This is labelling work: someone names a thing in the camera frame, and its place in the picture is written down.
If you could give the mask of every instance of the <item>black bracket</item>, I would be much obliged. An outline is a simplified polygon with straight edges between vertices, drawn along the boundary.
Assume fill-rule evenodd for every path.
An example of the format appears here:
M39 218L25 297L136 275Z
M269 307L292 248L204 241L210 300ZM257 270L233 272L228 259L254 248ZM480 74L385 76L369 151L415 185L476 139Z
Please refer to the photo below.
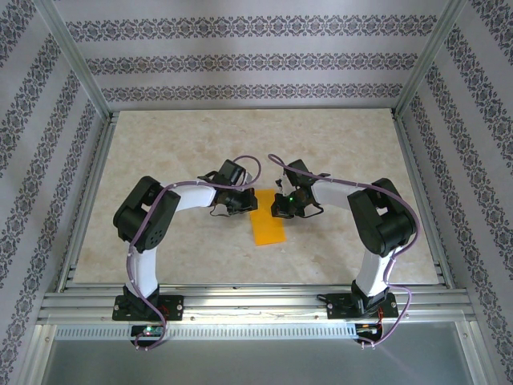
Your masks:
M378 306L364 314L353 305L351 293L319 294L317 299L326 304L328 319L378 318L379 308L383 311L383 318L399 316L398 305L392 293L388 293Z
M206 175L198 176L198 179L213 184L235 186L241 177L242 181L244 181L245 175L245 168L227 159L219 171L211 171ZM247 188L243 191L216 188L216 195L212 201L212 206L215 205L225 205L229 216L258 209L254 188Z
M114 226L122 240L131 242L134 239L147 214L143 205L151 206L163 189L152 177L141 178L114 215ZM141 237L135 243L137 251L142 253L144 250L153 249L162 241L179 202L180 195L177 193L164 193Z
M159 316L141 298L137 298L127 287L123 295L115 298L112 319L114 321L159 322ZM184 315L184 296L162 295L157 289L147 300L153 304L168 321L181 321Z
M309 172L301 159L295 160L289 164L289 167L303 172ZM288 196L279 193L274 194L274 202L271 206L271 214L273 217L284 219L294 217L310 218L322 214L324 209L315 201L312 193L312 185L317 179L287 169L285 170L285 175L296 190L292 191ZM329 174L319 174L319 176L329 176ZM277 180L276 184L281 188L281 179ZM313 205L317 209L317 212L306 216L305 208L308 205Z
M394 184L381 178L373 183L400 197ZM347 197L358 235L363 245L372 253L385 257L398 246L408 243L417 231L414 218L408 209L394 198L366 188ZM380 214L378 209L386 209Z

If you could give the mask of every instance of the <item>orange sponge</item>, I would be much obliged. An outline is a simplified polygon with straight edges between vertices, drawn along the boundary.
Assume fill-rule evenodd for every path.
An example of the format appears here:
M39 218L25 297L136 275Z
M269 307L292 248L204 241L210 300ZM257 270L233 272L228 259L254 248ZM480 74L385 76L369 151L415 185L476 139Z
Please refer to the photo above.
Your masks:
M258 210L249 213L255 245L270 245L285 242L285 228L281 218L273 218L271 205L274 202L274 190L256 190Z

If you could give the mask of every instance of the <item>metal profile bar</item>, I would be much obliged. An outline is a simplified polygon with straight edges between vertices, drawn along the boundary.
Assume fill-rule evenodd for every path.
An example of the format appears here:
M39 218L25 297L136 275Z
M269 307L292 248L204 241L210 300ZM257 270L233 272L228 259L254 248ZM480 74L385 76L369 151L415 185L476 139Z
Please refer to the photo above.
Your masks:
M498 384L486 347L481 346L479 348L476 344L476 338L480 338L480 341L483 339L479 328L471 328L471 322L456 322L455 324L474 383Z
M185 296L184 321L196 323L244 323L244 322L327 322L325 305L316 294L284 294L277 290L274 295L196 295ZM48 294L42 302L40 324L98 324L109 323L115 296L84 296L83 294ZM398 308L403 308L406 295L398 294ZM474 310L465 290L440 290L438 293L414 295L408 311L409 322L446 322L474 319Z
M50 28L55 41L60 46L61 51L66 57L71 69L79 78L80 83L86 90L89 99L93 102L102 116L103 121L107 121L111 115L111 110L101 92L98 84L95 82L89 67L80 53L75 41L71 37L70 31L61 19L53 0L34 0L34 4L42 16L42 19Z
M36 325L34 327L22 371L18 377L19 385L42 383L56 330L57 326L54 325Z
M79 223L71 238L70 247L64 260L63 271L59 277L57 291L64 291L68 282L68 274L70 272L71 265L76 263L79 256L80 248L82 247L83 238L87 229L87 223L89 222L89 216L91 215L92 205L95 200L96 191L99 187L99 179L102 176L103 167L107 161L107 153L111 145L115 125L109 124L108 122L105 124L106 126L103 128L101 134L102 137L100 138L101 147L98 155L93 160L92 177L87 183L86 191L84 192L85 201L83 206L80 208L78 219Z
M451 289L447 290L446 287L440 286L409 286L412 293L415 296L420 294L429 295L467 295L466 289ZM188 297L240 297L240 296L284 296L284 295L316 295L319 293L332 293L332 292L350 292L350 286L290 286L290 287L244 287L233 289L232 287L220 287L220 288L209 288L209 287L173 287L169 285L160 285L160 289L166 294L177 294L185 295ZM93 287L93 288L74 288L65 290L63 293L46 293L46 298L66 298L66 297L105 297L105 296L116 296L121 295L122 286L118 287ZM406 298L406 294L402 292L395 293L396 297Z
M434 26L433 32L427 39L427 43L414 65L411 76L402 88L401 94L398 98L398 103L395 106L396 116L402 116L406 107L413 99L424 75L429 70L434 57L438 53L438 50L442 46L443 41L449 34L450 29L454 25L454 22L458 18L459 13L466 2L467 0L448 0L442 14L440 14L438 22Z
M404 282L396 282L397 284L403 284L408 285L411 287L418 287L418 288L429 288L431 290L440 290L441 288L445 287L446 285L434 283L434 284L408 284ZM118 289L122 288L123 284L121 283L74 283L73 280L68 281L66 288L67 290L84 290L84 289ZM235 284L226 284L226 283L185 283L185 284L160 284L160 288L164 289L183 289L188 290L191 288L209 288L210 290L223 290L226 288L232 289L251 289L254 290L255 288L260 289L276 289L276 288L282 288L290 290L292 288L298 288L298 287L333 287L340 289L341 287L350 287L348 284L330 284L330 285L318 285L318 284L300 284L300 285L294 285L294 284L280 284L280 283L262 283L262 284L253 284L253 283L235 283Z
M483 334L481 333L481 329L479 329L478 322L469 322L468 329L471 332L475 351L479 353L479 361L481 363L481 367L483 368L484 375L487 378L487 383L490 385L499 384L494 366L490 360L490 355L488 354L488 349L484 344Z
M92 308L46 308L41 309L37 323L39 325L98 325L116 324L112 321L111 307ZM457 322L474 321L475 314L471 305L412 305L408 317L403 322ZM297 323L297 322L336 322L328 320L323 307L245 307L245 308L184 308L184 319L178 323L198 324L239 324L239 323ZM354 322L355 319L343 320ZM358 322L372 322L372 319L358 318Z
M42 308L47 307L112 307L116 295L121 292L108 295L51 295L45 296L42 301ZM406 303L406 294L395 294L398 304ZM416 294L413 299L415 304L442 305L442 304L470 304L467 294L452 293L446 290L444 294ZM185 294L185 305L190 307L248 307L248 306L324 306L317 300L317 294L284 294L277 295L187 295Z
M422 186L420 173L415 167L414 154L411 151L410 144L406 138L406 132L400 119L394 119L395 130L398 135L399 145L405 158L406 170L410 176L411 188L414 191L415 200L417 201L418 211L422 220L422 226L426 232L427 242L429 244L431 255L440 263L446 286L449 289L455 288L454 279L447 263L447 258L442 247L442 242L434 223L433 213L430 210L430 204L427 200L426 192Z
M119 118L119 111L112 113L111 123L117 123Z

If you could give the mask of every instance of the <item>patterned wallpaper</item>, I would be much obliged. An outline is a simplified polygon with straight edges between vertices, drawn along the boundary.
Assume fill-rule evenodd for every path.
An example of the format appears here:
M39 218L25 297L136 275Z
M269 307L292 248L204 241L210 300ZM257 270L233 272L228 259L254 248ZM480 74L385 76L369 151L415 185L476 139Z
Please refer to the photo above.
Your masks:
M27 0L0 0L0 384L16 383L103 126Z
M119 110L392 107L445 0L103 3L55 4Z
M512 21L505 1L467 3L403 119L499 383L513 383Z

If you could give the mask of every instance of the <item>marble-patterned surface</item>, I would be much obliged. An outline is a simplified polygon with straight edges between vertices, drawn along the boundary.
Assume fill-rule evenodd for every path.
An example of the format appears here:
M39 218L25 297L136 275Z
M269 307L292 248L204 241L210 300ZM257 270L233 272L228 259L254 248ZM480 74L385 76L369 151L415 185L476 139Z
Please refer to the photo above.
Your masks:
M191 180L227 158L257 156L256 188L273 188L281 170L267 160L301 158L312 172L362 182L390 178L414 203L390 111L216 110L123 111L87 227L76 282L125 282L126 245L112 217L140 177ZM253 173L255 165L245 161ZM255 246L249 215L210 217L209 209L177 213L159 246L161 283L351 283L363 245L349 211L325 207L311 219L285 222L287 242ZM393 282L438 283L426 238L403 254Z

